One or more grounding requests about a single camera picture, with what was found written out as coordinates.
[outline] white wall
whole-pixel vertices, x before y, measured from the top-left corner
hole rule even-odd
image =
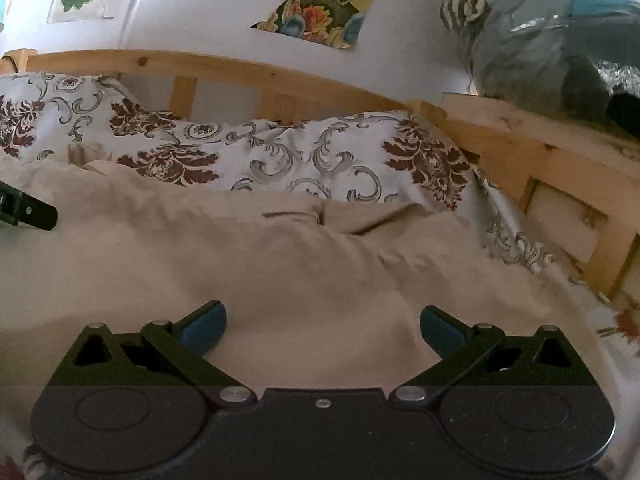
[[[468,85],[453,38],[439,22],[440,0],[374,0],[358,45],[347,51],[250,28],[280,0],[137,0],[130,14],[114,20],[47,24],[51,1],[15,0],[0,50],[215,54],[302,70],[401,101],[438,102],[442,92],[463,92]]]

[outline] wooden bed frame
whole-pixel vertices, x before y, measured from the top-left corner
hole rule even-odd
[[[0,73],[164,75],[174,77],[170,109],[188,118],[198,79],[259,88],[255,117],[290,123],[324,110],[356,114],[414,111],[446,132],[526,212],[543,182],[607,216],[584,268],[591,288],[611,297],[640,234],[640,144],[578,124],[519,110],[505,102],[446,94],[442,107],[404,104],[318,76],[239,59],[146,50],[86,50],[38,55],[7,52]]]

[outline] circular cover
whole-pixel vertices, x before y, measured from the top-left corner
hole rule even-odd
[[[142,373],[155,384],[47,386],[31,416],[34,440],[81,472],[131,472],[174,457],[202,428],[204,400],[179,380]]]
[[[521,474],[579,469],[597,460],[614,429],[597,386],[456,386],[442,399],[444,429],[466,452]]]

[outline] black clamp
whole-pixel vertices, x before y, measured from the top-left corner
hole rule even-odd
[[[225,327],[219,301],[134,334],[85,327],[31,415],[43,479],[602,478],[591,466],[613,412],[555,326],[505,336],[428,306],[422,338],[443,359],[388,398],[268,388],[259,401],[202,358]]]
[[[0,221],[12,226],[23,222],[51,231],[58,222],[58,210],[15,187],[0,182]]]

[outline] damask pattern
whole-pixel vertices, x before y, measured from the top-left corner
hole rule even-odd
[[[600,337],[621,335],[629,345],[638,347],[636,356],[640,357],[640,301],[622,292],[626,306],[614,316],[613,326],[597,330]]]
[[[414,184],[433,193],[434,198],[454,210],[460,193],[468,184],[465,173],[471,169],[464,155],[455,146],[445,146],[411,120],[401,121],[393,143],[384,149],[396,158],[386,165],[396,171],[410,171]]]
[[[35,137],[30,136],[38,112],[44,108],[42,101],[24,100],[12,103],[0,96],[0,146],[11,156],[18,156],[20,146],[31,146]]]
[[[215,164],[218,160],[216,153],[207,154],[198,146],[164,144],[149,152],[138,152],[137,159],[123,155],[118,163],[133,168],[142,176],[180,186],[206,184],[218,178],[213,171],[197,169]]]
[[[125,136],[144,134],[155,130],[172,130],[180,117],[171,112],[147,112],[139,104],[124,98],[121,103],[113,103],[115,115],[110,119],[113,135]]]

